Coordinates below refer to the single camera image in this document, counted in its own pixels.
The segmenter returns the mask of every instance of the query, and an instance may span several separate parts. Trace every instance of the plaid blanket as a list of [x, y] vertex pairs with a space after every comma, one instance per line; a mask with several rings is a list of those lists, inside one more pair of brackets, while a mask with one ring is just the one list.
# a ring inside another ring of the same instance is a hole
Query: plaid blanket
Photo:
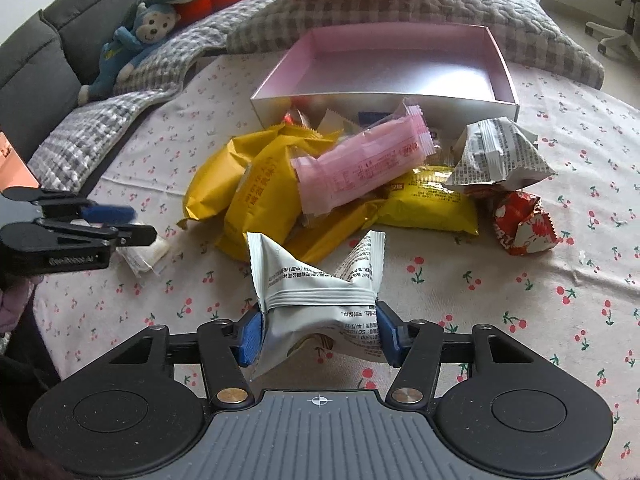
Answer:
[[242, 0], [178, 32], [146, 58], [114, 97], [71, 112], [38, 147], [28, 167], [49, 189], [78, 191], [147, 107], [182, 91], [187, 70], [226, 35], [275, 0]]
[[599, 89], [604, 69], [539, 0], [277, 0], [226, 38], [230, 54], [291, 47], [310, 28], [368, 22], [467, 23], [491, 30], [504, 58]]

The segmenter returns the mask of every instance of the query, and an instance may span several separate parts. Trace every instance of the crosshair mark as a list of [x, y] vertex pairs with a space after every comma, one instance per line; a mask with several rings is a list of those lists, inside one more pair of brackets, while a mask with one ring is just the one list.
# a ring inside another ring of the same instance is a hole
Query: crosshair mark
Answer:
[[313, 399], [309, 399], [308, 402], [314, 403], [316, 406], [324, 406], [328, 402], [332, 402], [331, 399], [327, 399], [325, 396], [318, 395]]

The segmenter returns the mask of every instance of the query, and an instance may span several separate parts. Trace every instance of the tablecloth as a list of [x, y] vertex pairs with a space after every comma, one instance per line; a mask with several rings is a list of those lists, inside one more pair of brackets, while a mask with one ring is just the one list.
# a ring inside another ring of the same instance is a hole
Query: tablecloth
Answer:
[[[182, 196], [198, 167], [230, 136], [260, 130], [249, 97], [280, 54], [222, 56], [183, 94], [152, 113], [92, 198], [127, 203], [172, 245], [160, 276], [137, 279], [115, 257], [110, 269], [52, 275], [34, 312], [52, 360], [67, 377], [151, 324], [192, 332], [217, 317], [238, 319], [255, 300], [250, 268], [220, 253], [221, 219], [181, 231]], [[522, 101], [519, 123], [538, 133], [558, 175], [529, 188], [543, 198], [562, 243], [509, 256], [486, 224], [479, 237], [377, 226], [386, 232], [380, 299], [405, 319], [450, 332], [499, 326], [608, 402], [614, 433], [599, 471], [640, 470], [640, 112], [560, 76], [511, 64]], [[322, 268], [335, 269], [363, 233]], [[443, 367], [440, 390], [466, 378]], [[254, 381], [256, 390], [378, 388], [396, 371], [307, 345]], [[202, 394], [200, 369], [176, 380]]]

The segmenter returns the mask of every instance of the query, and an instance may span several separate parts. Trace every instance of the chair base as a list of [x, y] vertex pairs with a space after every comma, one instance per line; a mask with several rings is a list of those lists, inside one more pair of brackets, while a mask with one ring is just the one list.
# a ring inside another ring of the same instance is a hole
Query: chair base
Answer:
[[598, 52], [606, 54], [609, 47], [621, 47], [626, 46], [636, 56], [636, 59], [640, 60], [640, 46], [633, 37], [634, 29], [636, 27], [636, 20], [634, 19], [637, 0], [632, 0], [631, 11], [626, 19], [626, 25], [624, 29], [611, 28], [600, 25], [599, 23], [587, 22], [584, 27], [584, 31], [589, 35], [593, 35], [593, 31], [597, 30], [600, 34], [604, 35], [604, 39], [600, 41], [598, 45]]

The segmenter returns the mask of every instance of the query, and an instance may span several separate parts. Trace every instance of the open box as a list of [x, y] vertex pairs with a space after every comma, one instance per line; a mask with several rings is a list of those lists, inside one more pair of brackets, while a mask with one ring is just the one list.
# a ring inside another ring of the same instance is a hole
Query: open box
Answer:
[[486, 27], [362, 23], [310, 30], [252, 96], [262, 126], [295, 105], [318, 124], [330, 108], [391, 113], [403, 97], [422, 107], [431, 129], [458, 138], [467, 124], [518, 118], [513, 81]]

